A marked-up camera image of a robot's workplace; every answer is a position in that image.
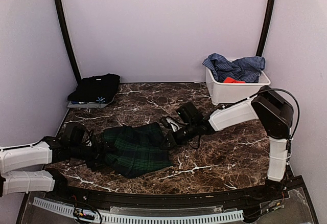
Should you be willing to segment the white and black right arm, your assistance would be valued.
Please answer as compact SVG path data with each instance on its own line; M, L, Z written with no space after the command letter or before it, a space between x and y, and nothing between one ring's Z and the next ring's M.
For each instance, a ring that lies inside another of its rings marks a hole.
M289 91L264 86L255 94L237 101L227 108L204 115L192 102L177 109L182 123L162 117L161 123L170 129L160 147L170 150L187 144L191 139L212 135L226 128L257 121L269 139L268 184L261 188L261 196L272 200L281 191L287 163L291 157L292 141L300 121L299 103Z

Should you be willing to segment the dark green plaid garment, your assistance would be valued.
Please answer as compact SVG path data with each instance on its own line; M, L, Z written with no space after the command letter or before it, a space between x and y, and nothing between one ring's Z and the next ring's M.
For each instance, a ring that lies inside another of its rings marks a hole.
M103 131L102 138L109 147L104 162L126 178L172 166L168 152L159 147L164 135L157 122L109 128Z

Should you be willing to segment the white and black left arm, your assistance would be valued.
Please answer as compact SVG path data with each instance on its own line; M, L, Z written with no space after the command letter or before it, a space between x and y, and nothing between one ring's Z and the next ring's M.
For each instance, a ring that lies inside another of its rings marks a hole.
M62 173L54 168L30 169L77 159L96 171L104 164L108 151L107 146L93 139L82 143L49 136L31 144L1 147L1 196L42 191L52 192L60 201L68 201L72 190Z

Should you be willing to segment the black t-shirt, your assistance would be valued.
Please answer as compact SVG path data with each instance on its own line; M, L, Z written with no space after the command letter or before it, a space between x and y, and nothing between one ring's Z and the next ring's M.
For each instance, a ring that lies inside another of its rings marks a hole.
M120 76L106 74L83 78L76 89L68 95L68 101L110 103L118 92Z

